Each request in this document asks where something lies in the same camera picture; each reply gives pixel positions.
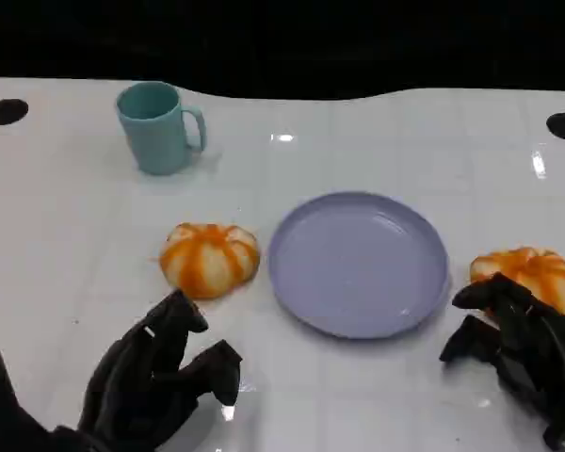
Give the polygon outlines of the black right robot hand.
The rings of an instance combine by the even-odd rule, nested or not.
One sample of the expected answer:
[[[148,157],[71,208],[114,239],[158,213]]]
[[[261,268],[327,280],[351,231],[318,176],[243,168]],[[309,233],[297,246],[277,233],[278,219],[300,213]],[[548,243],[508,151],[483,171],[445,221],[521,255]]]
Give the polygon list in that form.
[[[492,314],[492,326],[467,315],[440,361],[474,358],[496,369],[503,389],[547,422],[542,438],[565,451],[565,315],[501,273],[463,287],[452,305]]]

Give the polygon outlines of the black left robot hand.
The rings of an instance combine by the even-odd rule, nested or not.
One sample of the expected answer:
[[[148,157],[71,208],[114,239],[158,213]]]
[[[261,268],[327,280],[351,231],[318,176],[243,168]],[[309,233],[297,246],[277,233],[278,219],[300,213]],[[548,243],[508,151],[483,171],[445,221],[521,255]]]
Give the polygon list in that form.
[[[179,289],[155,305],[107,350],[84,397],[79,431],[96,451],[154,451],[212,394],[233,406],[241,356],[224,340],[183,363],[188,337],[207,331]]]

